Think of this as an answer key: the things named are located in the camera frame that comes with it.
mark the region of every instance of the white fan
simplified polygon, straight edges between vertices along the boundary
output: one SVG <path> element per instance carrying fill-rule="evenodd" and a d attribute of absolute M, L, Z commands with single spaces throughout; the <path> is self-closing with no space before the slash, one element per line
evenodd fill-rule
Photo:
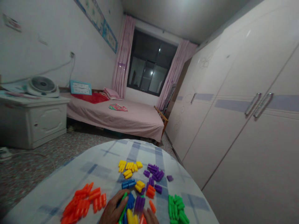
<path fill-rule="evenodd" d="M 27 92 L 42 97 L 59 97 L 59 87 L 51 79 L 36 76 L 28 79 Z"/>

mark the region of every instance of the floor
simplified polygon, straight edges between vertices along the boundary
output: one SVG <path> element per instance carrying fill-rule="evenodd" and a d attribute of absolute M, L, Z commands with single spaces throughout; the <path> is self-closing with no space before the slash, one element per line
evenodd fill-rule
<path fill-rule="evenodd" d="M 10 149 L 10 152 L 42 153 L 58 168 L 71 158 L 104 142 L 124 138 L 151 142 L 150 139 L 125 134 L 117 137 L 87 124 L 80 124 L 80 127 L 80 130 L 64 134 L 34 150 Z M 177 159 L 166 135 L 163 135 L 159 147 Z M 0 220 L 53 170 L 52 162 L 48 158 L 32 153 L 15 155 L 12 159 L 1 163 Z"/>

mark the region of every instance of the table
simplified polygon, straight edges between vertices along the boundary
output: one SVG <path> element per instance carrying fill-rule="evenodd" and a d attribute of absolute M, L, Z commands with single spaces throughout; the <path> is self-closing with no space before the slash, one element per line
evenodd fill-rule
<path fill-rule="evenodd" d="M 60 223 L 62 212 L 74 192 L 86 183 L 94 182 L 93 189 L 101 187 L 101 192 L 107 195 L 107 201 L 110 200 L 121 190 L 121 183 L 125 181 L 123 174 L 118 172 L 120 160 L 141 161 L 143 168 L 133 173 L 132 178 L 144 183 L 148 182 L 143 175 L 148 163 L 164 170 L 165 176 L 158 183 L 163 187 L 162 194 L 156 193 L 152 200 L 160 224 L 169 223 L 168 194 L 182 197 L 190 223 L 218 224 L 203 193 L 172 156 L 151 143 L 130 139 L 94 146 L 56 169 L 4 217 L 3 223 Z M 166 175 L 172 175 L 174 180 L 168 182 Z M 145 208 L 149 208 L 149 198 L 145 198 Z M 91 205 L 87 216 L 78 223 L 98 223 L 103 211 L 94 214 Z"/>

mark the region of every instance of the wardrobe handle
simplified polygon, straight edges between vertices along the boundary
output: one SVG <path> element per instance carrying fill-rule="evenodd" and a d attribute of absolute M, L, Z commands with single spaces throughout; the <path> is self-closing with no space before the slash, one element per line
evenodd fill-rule
<path fill-rule="evenodd" d="M 193 98 L 192 98 L 192 100 L 191 100 L 191 104 L 193 103 L 193 100 L 194 100 L 196 94 L 197 94 L 197 93 L 194 93 Z"/>
<path fill-rule="evenodd" d="M 261 114 L 263 113 L 263 111 L 266 109 L 266 107 L 269 105 L 269 103 L 272 101 L 274 96 L 274 93 L 269 93 L 267 95 L 265 95 L 264 99 L 262 100 L 262 102 L 258 105 L 258 107 L 256 108 L 256 110 L 253 113 L 253 116 L 255 118 L 259 118 L 261 116 Z"/>
<path fill-rule="evenodd" d="M 252 109 L 254 108 L 254 106 L 257 104 L 257 102 L 260 100 L 261 98 L 261 93 L 257 93 L 255 95 L 255 97 L 253 98 L 253 100 L 251 101 L 251 103 L 249 104 L 249 106 L 247 107 L 246 111 L 245 111 L 245 115 L 249 115 L 252 111 Z"/>

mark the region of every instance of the white wardrobe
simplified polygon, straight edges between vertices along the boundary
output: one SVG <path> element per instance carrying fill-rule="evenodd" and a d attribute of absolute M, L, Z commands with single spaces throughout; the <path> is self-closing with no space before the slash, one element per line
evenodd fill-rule
<path fill-rule="evenodd" d="M 299 222 L 298 44 L 264 0 L 192 58 L 166 133 L 220 223 Z"/>

